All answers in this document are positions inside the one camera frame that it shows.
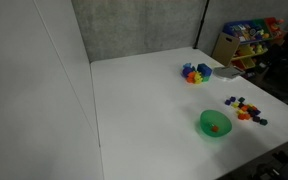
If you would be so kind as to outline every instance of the gray wall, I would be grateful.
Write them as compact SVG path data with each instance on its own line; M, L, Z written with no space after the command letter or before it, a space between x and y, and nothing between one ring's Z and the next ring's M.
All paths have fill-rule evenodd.
M206 0L72 0L90 61L192 46ZM285 0L211 0L199 48L211 54L228 21L275 16Z

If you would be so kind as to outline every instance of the stacked toy blocks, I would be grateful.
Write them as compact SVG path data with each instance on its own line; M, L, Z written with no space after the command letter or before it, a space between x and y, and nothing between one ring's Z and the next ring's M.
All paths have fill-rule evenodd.
M197 69L191 63L183 65L182 75L188 83L200 84L207 82L212 74L212 69L205 64L198 64Z
M239 120L250 120L260 123L263 126L268 124L266 119L261 119L258 115L261 113L253 104L245 104L245 98L241 97L236 101L236 97L231 97L225 101L225 104L237 109L237 118Z

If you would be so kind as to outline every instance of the table surface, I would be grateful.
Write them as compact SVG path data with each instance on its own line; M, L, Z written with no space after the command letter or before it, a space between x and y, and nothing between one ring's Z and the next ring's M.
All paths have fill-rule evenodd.
M182 65L221 66L181 48L91 64L105 180L215 179L288 141L288 106L241 77L188 84ZM244 97L267 126L237 119L224 101ZM205 135L204 110L224 113L232 131Z

